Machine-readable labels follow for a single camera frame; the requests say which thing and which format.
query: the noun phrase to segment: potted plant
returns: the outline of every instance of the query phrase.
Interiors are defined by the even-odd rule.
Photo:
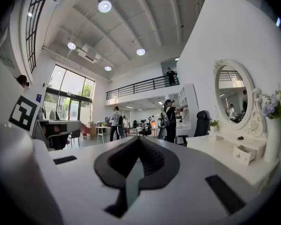
[[[215,132],[217,131],[217,126],[219,125],[217,120],[210,120],[210,131]]]
[[[262,108],[263,115],[266,117],[267,142],[264,160],[268,163],[273,162],[279,151],[280,146],[280,124],[281,124],[281,90],[275,94],[263,94],[266,103]]]

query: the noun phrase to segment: dark hair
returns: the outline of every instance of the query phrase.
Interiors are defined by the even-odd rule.
[[[17,77],[17,81],[20,85],[22,85],[23,83],[26,84],[27,82],[27,77],[25,75],[20,75]]]

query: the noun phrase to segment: drawer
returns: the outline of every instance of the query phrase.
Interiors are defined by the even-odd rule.
[[[256,151],[244,146],[234,147],[233,157],[240,163],[248,166],[249,162],[256,157]]]

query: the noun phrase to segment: air conditioner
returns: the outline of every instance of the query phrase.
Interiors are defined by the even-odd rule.
[[[92,47],[88,44],[85,44],[81,49],[78,48],[77,50],[79,56],[91,63],[96,63],[101,58],[101,56],[94,52]]]

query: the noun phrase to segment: person wearing vr headset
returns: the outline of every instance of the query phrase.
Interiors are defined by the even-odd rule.
[[[165,128],[167,130],[167,136],[165,138],[166,141],[175,143],[176,137],[176,113],[188,107],[188,105],[183,105],[179,107],[173,107],[173,103],[175,101],[168,99],[164,103],[164,112],[166,113],[165,120]]]

